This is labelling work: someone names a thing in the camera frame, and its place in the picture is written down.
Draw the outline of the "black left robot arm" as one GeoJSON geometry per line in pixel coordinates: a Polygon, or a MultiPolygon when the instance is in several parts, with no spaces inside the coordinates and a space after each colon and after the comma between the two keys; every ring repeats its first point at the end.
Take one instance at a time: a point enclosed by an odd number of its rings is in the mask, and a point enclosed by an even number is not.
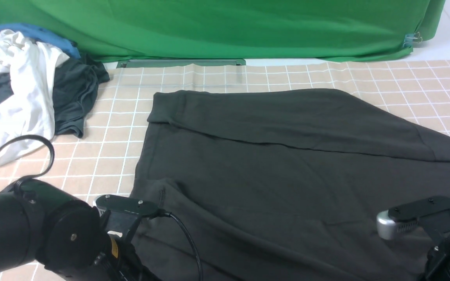
{"type": "Polygon", "coordinates": [[[0,192],[0,272],[37,261],[66,281],[157,281],[131,240],[140,219],[98,206],[40,180],[0,192]]]}

